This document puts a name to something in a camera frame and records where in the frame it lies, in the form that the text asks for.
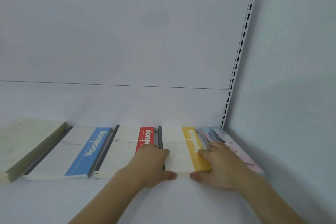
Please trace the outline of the person's left hand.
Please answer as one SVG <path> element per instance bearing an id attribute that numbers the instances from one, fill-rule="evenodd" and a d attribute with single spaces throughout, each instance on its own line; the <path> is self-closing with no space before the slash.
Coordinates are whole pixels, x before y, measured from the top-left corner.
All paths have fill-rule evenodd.
<path id="1" fill-rule="evenodd" d="M 161 183 L 156 182 L 156 177 L 159 171 L 165 171 L 163 166 L 169 154 L 170 150 L 161 150 L 157 145 L 144 145 L 121 170 L 121 173 L 128 182 L 140 189 L 153 188 Z"/>

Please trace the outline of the person's right hand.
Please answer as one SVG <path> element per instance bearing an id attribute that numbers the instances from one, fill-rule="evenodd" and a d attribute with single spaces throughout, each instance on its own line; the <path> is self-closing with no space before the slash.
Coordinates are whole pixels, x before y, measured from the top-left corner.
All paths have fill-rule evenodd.
<path id="1" fill-rule="evenodd" d="M 198 153 L 211 166 L 211 185 L 216 188 L 240 192 L 255 173 L 224 143 L 211 142 L 207 150 Z"/>

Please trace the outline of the yellow striped white notebook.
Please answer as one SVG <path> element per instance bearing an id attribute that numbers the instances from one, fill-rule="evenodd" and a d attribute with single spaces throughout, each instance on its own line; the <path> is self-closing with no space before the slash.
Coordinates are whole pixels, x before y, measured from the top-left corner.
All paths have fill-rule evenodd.
<path id="1" fill-rule="evenodd" d="M 163 127 L 163 148 L 170 150 L 164 169 L 179 176 L 188 176 L 195 171 L 210 171 L 209 162 L 198 151 L 206 145 L 194 127 Z"/>

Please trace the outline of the person's left forearm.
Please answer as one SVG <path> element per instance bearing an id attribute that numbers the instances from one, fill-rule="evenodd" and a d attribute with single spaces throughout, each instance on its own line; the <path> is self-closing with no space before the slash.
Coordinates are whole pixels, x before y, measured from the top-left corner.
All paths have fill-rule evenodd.
<path id="1" fill-rule="evenodd" d="M 121 169 L 68 224 L 117 224 L 147 183 L 145 172 Z"/>

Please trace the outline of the person's right forearm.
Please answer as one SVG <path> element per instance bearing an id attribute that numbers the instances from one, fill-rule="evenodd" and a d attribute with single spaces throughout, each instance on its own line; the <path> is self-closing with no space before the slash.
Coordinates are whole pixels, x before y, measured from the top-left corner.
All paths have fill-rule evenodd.
<path id="1" fill-rule="evenodd" d="M 307 224 L 264 177 L 247 172 L 237 177 L 236 184 L 262 224 Z"/>

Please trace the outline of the grey shelf divider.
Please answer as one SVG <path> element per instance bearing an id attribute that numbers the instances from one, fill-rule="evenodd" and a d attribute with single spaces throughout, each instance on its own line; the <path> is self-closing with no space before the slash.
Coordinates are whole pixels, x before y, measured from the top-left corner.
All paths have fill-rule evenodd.
<path id="1" fill-rule="evenodd" d="M 162 139 L 162 126 L 161 125 L 159 125 L 158 126 L 158 147 L 159 147 L 159 149 L 164 149 L 163 148 L 163 139 Z"/>
<path id="2" fill-rule="evenodd" d="M 73 128 L 73 126 L 69 127 L 68 129 L 66 129 L 65 132 L 63 132 L 50 146 L 49 148 L 23 173 L 22 176 L 27 176 L 29 175 L 36 166 L 38 166 L 38 164 L 40 162 L 42 162 L 42 160 L 55 148 L 55 146 L 69 133 L 69 131 Z"/>
<path id="3" fill-rule="evenodd" d="M 94 177 L 98 176 L 98 172 L 100 170 L 100 167 L 102 166 L 103 161 L 106 158 L 106 155 L 107 155 L 107 153 L 108 153 L 108 151 L 110 149 L 110 146 L 111 146 L 111 144 L 112 144 L 112 142 L 113 142 L 113 140 L 115 138 L 115 135 L 116 135 L 119 127 L 120 127 L 120 125 L 117 125 L 115 127 L 115 129 L 113 130 L 112 135 L 109 137 L 109 139 L 108 139 L 108 141 L 107 141 L 107 143 L 105 145 L 105 148 L 104 148 L 104 150 L 103 150 L 103 152 L 102 152 L 102 154 L 101 154 L 101 156 L 99 158 L 99 161 L 98 161 L 98 163 L 97 163 L 97 165 L 96 165 L 96 167 L 94 169 L 94 172 L 93 172 Z"/>

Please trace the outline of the blue pastel illustrated notebook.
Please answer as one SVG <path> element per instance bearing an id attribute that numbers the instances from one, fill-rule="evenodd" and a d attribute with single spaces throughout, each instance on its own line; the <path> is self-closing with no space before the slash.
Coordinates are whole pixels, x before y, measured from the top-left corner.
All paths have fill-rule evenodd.
<path id="1" fill-rule="evenodd" d="M 209 148 L 209 143 L 211 142 L 225 143 L 212 128 L 199 129 L 197 132 L 207 148 Z"/>

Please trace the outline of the pink pastel illustrated notebook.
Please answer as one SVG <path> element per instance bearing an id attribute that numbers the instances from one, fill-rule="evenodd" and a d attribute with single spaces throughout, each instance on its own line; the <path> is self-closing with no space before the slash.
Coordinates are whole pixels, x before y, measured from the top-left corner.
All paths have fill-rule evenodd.
<path id="1" fill-rule="evenodd" d="M 232 137 L 220 127 L 213 127 L 213 131 L 252 171 L 263 175 L 264 171 L 250 156 L 232 139 Z"/>

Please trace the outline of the red striped white notebook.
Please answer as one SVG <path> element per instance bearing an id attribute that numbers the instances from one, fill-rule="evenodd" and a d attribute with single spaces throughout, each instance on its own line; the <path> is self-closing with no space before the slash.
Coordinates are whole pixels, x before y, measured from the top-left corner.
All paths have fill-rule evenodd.
<path id="1" fill-rule="evenodd" d="M 140 147 L 154 144 L 154 127 L 120 125 L 95 179 L 110 179 L 124 168 Z"/>

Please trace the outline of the blue striped white notebook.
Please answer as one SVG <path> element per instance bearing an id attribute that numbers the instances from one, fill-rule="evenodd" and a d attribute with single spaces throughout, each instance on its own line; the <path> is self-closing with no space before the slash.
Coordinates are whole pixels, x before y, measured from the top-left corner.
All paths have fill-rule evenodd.
<path id="1" fill-rule="evenodd" d="M 27 181 L 89 178 L 111 132 L 110 127 L 73 127 L 23 178 Z"/>

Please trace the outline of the white slotted shelf upright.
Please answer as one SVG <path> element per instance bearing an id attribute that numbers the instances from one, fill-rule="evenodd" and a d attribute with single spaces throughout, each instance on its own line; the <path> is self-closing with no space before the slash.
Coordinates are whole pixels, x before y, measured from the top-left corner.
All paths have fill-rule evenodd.
<path id="1" fill-rule="evenodd" d="M 230 106 L 230 101 L 231 101 L 231 98 L 232 98 L 233 89 L 234 89 L 234 85 L 235 85 L 235 82 L 236 82 L 236 77 L 237 77 L 237 74 L 238 74 L 239 65 L 240 65 L 240 61 L 241 61 L 241 56 L 242 56 L 242 53 L 243 53 L 244 45 L 246 43 L 246 38 L 247 38 L 247 35 L 248 35 L 248 30 L 249 30 L 249 27 L 250 27 L 250 21 L 251 21 L 253 9 L 254 9 L 254 3 L 255 3 L 255 0 L 249 0 L 245 20 L 244 20 L 244 23 L 243 23 L 243 29 L 241 31 L 241 37 L 240 37 L 240 40 L 239 40 L 237 53 L 236 53 L 236 56 L 235 56 L 235 61 L 234 61 L 234 64 L 233 64 L 233 70 L 232 70 L 232 74 L 231 74 L 230 81 L 229 81 L 228 94 L 227 94 L 227 97 L 225 98 L 225 108 L 224 108 L 223 118 L 222 118 L 221 125 L 220 125 L 221 129 L 224 129 L 225 122 L 226 122 L 226 119 L 228 117 L 228 110 L 229 110 L 229 106 Z"/>

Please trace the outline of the stack of cream notebooks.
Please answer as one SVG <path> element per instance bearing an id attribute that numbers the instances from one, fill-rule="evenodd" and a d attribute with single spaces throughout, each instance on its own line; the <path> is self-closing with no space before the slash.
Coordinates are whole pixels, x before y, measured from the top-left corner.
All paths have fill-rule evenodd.
<path id="1" fill-rule="evenodd" d="M 22 175 L 67 128 L 65 121 L 32 117 L 0 128 L 0 184 Z"/>

